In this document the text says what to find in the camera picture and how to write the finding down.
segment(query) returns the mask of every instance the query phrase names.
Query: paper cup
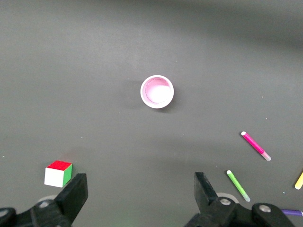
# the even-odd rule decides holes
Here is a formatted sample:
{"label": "paper cup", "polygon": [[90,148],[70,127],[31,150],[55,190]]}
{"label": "paper cup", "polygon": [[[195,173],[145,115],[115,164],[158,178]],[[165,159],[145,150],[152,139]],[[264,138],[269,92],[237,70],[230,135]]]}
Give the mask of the paper cup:
{"label": "paper cup", "polygon": [[164,76],[148,77],[141,85],[141,98],[151,108],[160,109],[167,106],[174,96],[174,87]]}

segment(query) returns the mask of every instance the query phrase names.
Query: marker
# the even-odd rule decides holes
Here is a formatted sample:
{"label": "marker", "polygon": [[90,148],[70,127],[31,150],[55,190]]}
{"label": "marker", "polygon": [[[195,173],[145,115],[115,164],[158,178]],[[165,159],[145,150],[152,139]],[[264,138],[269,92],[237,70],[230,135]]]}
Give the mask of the marker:
{"label": "marker", "polygon": [[281,209],[281,210],[286,215],[303,216],[303,212],[299,210],[286,210],[286,209]]}
{"label": "marker", "polygon": [[259,152],[263,158],[265,158],[267,161],[270,161],[271,160],[271,157],[265,152],[265,150],[259,145],[257,144],[256,141],[254,141],[254,139],[245,131],[241,132],[241,136],[244,137],[244,139],[246,139],[246,141],[248,143],[250,143],[254,149],[257,150],[257,152]]}
{"label": "marker", "polygon": [[239,181],[236,179],[236,177],[233,175],[233,173],[230,170],[226,171],[227,175],[229,176],[229,178],[231,179],[231,181],[233,182],[233,184],[236,186],[236,188],[239,190],[239,192],[241,193],[241,195],[243,196],[243,198],[247,201],[250,202],[250,197],[247,195],[247,193],[244,191],[244,189],[242,188],[241,184],[239,183]]}
{"label": "marker", "polygon": [[299,190],[302,187],[302,185],[303,185],[303,173],[299,177],[297,183],[295,183],[294,188]]}

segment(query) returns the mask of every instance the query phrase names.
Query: screw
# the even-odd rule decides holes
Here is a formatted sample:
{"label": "screw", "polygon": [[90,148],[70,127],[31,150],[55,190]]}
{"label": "screw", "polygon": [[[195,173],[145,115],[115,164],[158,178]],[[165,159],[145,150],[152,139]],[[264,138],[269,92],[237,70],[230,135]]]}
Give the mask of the screw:
{"label": "screw", "polygon": [[232,202],[230,202],[228,199],[221,199],[220,203],[222,203],[225,206],[229,206]]}
{"label": "screw", "polygon": [[271,212],[271,208],[269,208],[269,206],[266,205],[260,205],[259,209],[265,213],[270,213]]}
{"label": "screw", "polygon": [[7,209],[0,211],[0,218],[7,215],[9,213],[9,211]]}
{"label": "screw", "polygon": [[39,205],[39,207],[40,208],[45,208],[45,207],[47,207],[49,205],[49,203],[47,202],[47,201],[43,201],[40,205]]}

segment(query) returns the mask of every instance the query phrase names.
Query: white cube face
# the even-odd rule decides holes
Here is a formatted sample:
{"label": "white cube face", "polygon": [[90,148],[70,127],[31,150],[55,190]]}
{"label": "white cube face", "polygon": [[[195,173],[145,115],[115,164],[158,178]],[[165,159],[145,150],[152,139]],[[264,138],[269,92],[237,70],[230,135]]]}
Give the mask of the white cube face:
{"label": "white cube face", "polygon": [[63,178],[63,170],[45,168],[44,184],[62,188]]}

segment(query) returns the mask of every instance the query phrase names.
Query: purple marker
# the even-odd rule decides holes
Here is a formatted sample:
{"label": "purple marker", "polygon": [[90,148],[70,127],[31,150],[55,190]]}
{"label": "purple marker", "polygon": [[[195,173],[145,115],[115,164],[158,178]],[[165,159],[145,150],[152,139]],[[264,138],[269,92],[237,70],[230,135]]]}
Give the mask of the purple marker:
{"label": "purple marker", "polygon": [[303,216],[303,212],[299,210],[285,210],[285,209],[281,209],[281,210],[286,215]]}
{"label": "purple marker", "polygon": [[257,142],[245,131],[241,132],[241,136],[243,136],[244,139],[246,139],[246,141],[248,143],[250,143],[254,149],[257,150],[257,152],[260,153],[260,155],[263,156],[263,158],[265,158],[267,161],[271,160],[271,157],[265,152],[265,150],[259,145],[257,144]]}

